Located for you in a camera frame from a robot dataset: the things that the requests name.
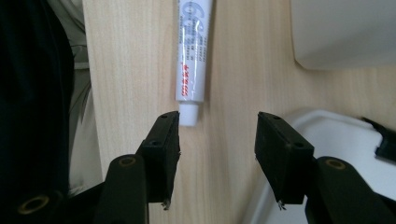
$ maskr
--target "black cloth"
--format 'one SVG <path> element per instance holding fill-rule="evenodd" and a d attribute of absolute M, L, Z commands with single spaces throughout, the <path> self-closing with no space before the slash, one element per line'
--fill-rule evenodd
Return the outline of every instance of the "black cloth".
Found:
<path fill-rule="evenodd" d="M 46 0 L 0 0 L 0 209 L 23 194 L 67 194 L 74 62 Z"/>

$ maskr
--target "wood grain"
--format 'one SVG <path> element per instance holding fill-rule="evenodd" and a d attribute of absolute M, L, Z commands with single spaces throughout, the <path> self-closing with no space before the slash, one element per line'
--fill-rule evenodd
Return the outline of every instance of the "wood grain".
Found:
<path fill-rule="evenodd" d="M 85 0 L 103 172 L 134 153 L 175 102 L 177 1 Z M 182 150 L 170 211 L 150 223 L 240 223 L 262 175 L 253 147 L 259 111 L 306 106 L 396 129 L 396 66 L 308 71 L 293 59 L 289 0 L 215 1 L 205 103 Z"/>

